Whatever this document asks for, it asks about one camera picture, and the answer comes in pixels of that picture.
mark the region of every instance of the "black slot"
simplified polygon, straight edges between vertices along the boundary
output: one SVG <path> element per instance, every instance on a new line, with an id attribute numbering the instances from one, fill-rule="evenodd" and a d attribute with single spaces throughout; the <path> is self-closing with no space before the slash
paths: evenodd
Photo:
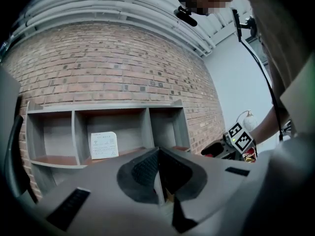
<path id="1" fill-rule="evenodd" d="M 217 143 L 209 144 L 208 146 L 206 146 L 202 150 L 201 154 L 202 155 L 211 154 L 213 157 L 217 157 L 223 151 L 224 151 L 224 148 L 223 148 L 222 144 L 220 142 L 217 142 Z"/>
<path id="2" fill-rule="evenodd" d="M 89 191 L 76 189 L 47 217 L 47 221 L 59 229 L 66 231 L 89 194 Z"/>
<path id="3" fill-rule="evenodd" d="M 175 197 L 174 198 L 174 210 L 173 210 L 173 227 L 180 233 L 184 233 L 189 229 L 198 225 L 198 223 L 192 219 L 185 218 L 184 212 L 180 201 Z"/>
<path id="4" fill-rule="evenodd" d="M 232 152 L 229 155 L 226 155 L 222 159 L 227 159 L 227 160 L 235 160 L 236 152 Z"/>
<path id="5" fill-rule="evenodd" d="M 225 171 L 247 177 L 250 171 L 228 167 Z"/>

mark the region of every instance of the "paper sign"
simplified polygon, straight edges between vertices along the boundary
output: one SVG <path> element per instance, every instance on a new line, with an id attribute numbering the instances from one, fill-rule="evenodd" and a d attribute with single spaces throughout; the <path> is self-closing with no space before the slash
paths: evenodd
<path id="1" fill-rule="evenodd" d="M 118 156 L 117 136 L 114 132 L 91 134 L 91 157 L 103 159 Z"/>

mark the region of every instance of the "shelf compartment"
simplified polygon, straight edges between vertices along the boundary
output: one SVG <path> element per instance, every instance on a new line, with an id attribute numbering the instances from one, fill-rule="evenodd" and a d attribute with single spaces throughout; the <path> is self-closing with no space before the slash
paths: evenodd
<path id="1" fill-rule="evenodd" d="M 150 108 L 150 119 L 155 147 L 190 148 L 183 108 Z"/>
<path id="2" fill-rule="evenodd" d="M 78 165 L 75 156 L 60 156 L 60 155 L 46 155 L 37 157 L 31 161 L 34 164 L 59 167 L 59 166 L 74 166 Z"/>
<path id="3" fill-rule="evenodd" d="M 152 148 L 153 138 L 146 108 L 74 111 L 73 142 L 80 165 L 91 164 L 91 134 L 112 131 L 119 155 L 139 148 Z"/>
<path id="4" fill-rule="evenodd" d="M 63 181 L 67 180 L 71 175 L 78 173 L 81 169 L 61 169 L 61 168 L 51 168 L 51 175 L 54 179 L 56 185 L 61 184 Z"/>
<path id="5" fill-rule="evenodd" d="M 72 142 L 71 114 L 65 111 L 27 115 L 30 160 L 42 165 L 78 165 Z"/>

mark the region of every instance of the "black cable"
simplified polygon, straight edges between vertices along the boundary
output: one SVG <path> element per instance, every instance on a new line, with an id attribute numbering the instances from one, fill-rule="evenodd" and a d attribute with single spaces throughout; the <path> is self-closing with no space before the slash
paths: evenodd
<path id="1" fill-rule="evenodd" d="M 242 40 L 240 42 L 244 45 L 244 47 L 247 49 L 247 51 L 252 55 L 253 59 L 258 64 L 258 66 L 260 68 L 260 71 L 262 72 L 263 76 L 265 77 L 265 80 L 267 82 L 268 89 L 270 91 L 270 95 L 271 95 L 271 98 L 272 98 L 272 102 L 273 102 L 274 107 L 275 107 L 275 112 L 276 112 L 277 122 L 278 122 L 278 126 L 279 126 L 279 132 L 280 132 L 279 141 L 281 142 L 283 140 L 283 134 L 282 134 L 282 131 L 281 131 L 281 122 L 280 122 L 280 116 L 279 116 L 279 108 L 278 108 L 278 104 L 277 104 L 274 92 L 272 91 L 272 88 L 271 88 L 271 86 L 269 84 L 269 81 L 268 81 L 268 79 L 267 79 L 267 77 L 266 77 L 266 75 L 264 73 L 264 70 L 262 69 L 262 66 L 261 66 L 258 58 L 256 57 L 256 55 L 247 47 L 247 45 L 244 44 L 244 42 Z"/>
<path id="2" fill-rule="evenodd" d="M 255 147 L 255 154 L 256 154 L 256 160 L 257 160 L 257 158 L 258 158 L 258 152 L 257 152 L 257 146 L 256 146 L 255 140 L 253 140 L 253 143 L 254 143 L 254 147 Z"/>

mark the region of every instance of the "white lamp shade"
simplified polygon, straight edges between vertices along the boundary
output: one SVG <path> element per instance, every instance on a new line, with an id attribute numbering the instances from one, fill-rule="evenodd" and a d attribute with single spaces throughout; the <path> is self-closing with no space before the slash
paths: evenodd
<path id="1" fill-rule="evenodd" d="M 252 114 L 248 114 L 243 120 L 243 126 L 249 131 L 253 131 L 257 127 L 257 120 Z"/>

